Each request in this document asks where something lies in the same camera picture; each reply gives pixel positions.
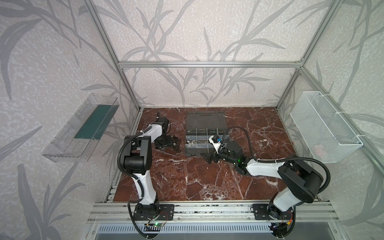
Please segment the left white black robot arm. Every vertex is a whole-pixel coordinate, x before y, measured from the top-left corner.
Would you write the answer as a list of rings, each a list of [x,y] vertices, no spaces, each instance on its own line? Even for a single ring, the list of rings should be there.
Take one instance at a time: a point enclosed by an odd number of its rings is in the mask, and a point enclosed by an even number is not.
[[[157,215],[160,212],[159,200],[150,176],[152,144],[159,149],[174,145],[173,138],[167,135],[169,123],[167,118],[157,117],[146,129],[125,137],[118,153],[118,169],[134,180],[139,194],[139,199],[135,201],[137,213]]]

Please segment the grey plastic compartment organizer box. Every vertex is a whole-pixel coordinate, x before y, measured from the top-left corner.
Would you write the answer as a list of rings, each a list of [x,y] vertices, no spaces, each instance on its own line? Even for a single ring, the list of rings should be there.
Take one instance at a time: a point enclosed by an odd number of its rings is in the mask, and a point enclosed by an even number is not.
[[[209,138],[220,137],[228,129],[223,112],[195,112],[187,114],[185,154],[187,157],[200,157],[201,153],[215,151]]]

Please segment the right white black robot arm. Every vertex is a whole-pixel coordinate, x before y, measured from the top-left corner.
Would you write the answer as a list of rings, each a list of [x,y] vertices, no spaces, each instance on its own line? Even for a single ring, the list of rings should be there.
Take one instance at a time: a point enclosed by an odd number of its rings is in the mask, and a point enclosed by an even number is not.
[[[246,157],[242,148],[234,141],[227,145],[221,139],[210,140],[214,147],[211,153],[201,153],[208,164],[225,161],[234,166],[242,176],[272,177],[281,179],[286,188],[278,192],[268,205],[268,214],[277,219],[283,213],[302,203],[313,203],[317,194],[324,191],[330,181],[328,167],[312,158],[293,155],[276,160],[261,160]]]

